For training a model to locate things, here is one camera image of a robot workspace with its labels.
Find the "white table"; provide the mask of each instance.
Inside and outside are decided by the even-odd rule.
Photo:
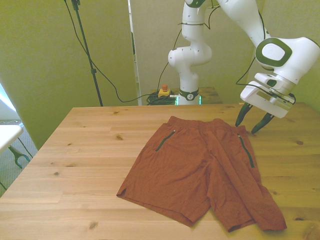
[[[0,125],[0,154],[23,132],[23,128],[18,125]]]

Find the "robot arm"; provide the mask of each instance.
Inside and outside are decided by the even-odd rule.
[[[185,0],[189,8],[199,8],[206,0]],[[291,91],[320,56],[320,47],[306,37],[283,39],[271,37],[265,29],[255,0],[217,0],[227,16],[237,23],[256,47],[255,57],[272,74],[257,73],[242,91],[245,101],[236,120],[238,126],[245,114],[256,106],[267,114],[252,130],[257,132],[274,116],[283,118],[295,103]]]
[[[191,66],[208,63],[212,57],[211,48],[204,40],[205,13],[211,2],[202,2],[198,8],[184,3],[182,16],[182,35],[190,42],[190,46],[171,50],[168,62],[175,67],[180,77],[179,104],[199,104],[199,77],[191,71]]]

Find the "wall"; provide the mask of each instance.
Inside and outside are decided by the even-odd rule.
[[[131,0],[133,33],[141,94],[157,89],[160,74],[168,62],[168,53],[173,48],[181,29],[184,0]],[[257,1],[260,11],[264,0]],[[242,86],[235,82],[248,69],[254,45],[245,32],[231,21],[221,8],[210,20],[211,30],[205,28],[206,43],[212,49],[212,60],[192,70],[199,75],[200,87],[215,87],[224,103],[241,101]],[[190,42],[179,37],[176,47],[189,46]],[[170,88],[179,88],[177,71],[170,65],[160,82]]]
[[[308,37],[320,44],[319,0],[265,0],[263,18],[271,36],[295,39]],[[255,66],[250,72],[263,72]],[[298,102],[305,102],[320,113],[320,59],[301,78],[293,94]]]
[[[39,149],[73,107],[100,105],[88,57],[63,0],[1,0],[0,9],[1,84]],[[82,0],[79,14],[92,60],[123,100],[136,98],[128,0]],[[97,80],[105,106],[137,105]]]

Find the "shorts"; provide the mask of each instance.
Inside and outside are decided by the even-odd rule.
[[[172,116],[141,150],[117,196],[189,227],[212,207],[231,232],[253,223],[286,229],[261,183],[245,126]]]

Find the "table surface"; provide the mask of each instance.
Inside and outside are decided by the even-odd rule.
[[[22,133],[18,125],[0,125],[0,154],[6,150]]]
[[[297,103],[255,135],[248,133],[262,184],[287,223],[226,232],[212,209],[193,227],[116,197],[145,143],[170,116],[223,119],[241,105],[73,108],[0,198],[0,239],[247,240],[320,238],[320,115]],[[248,131],[265,115],[253,107]]]

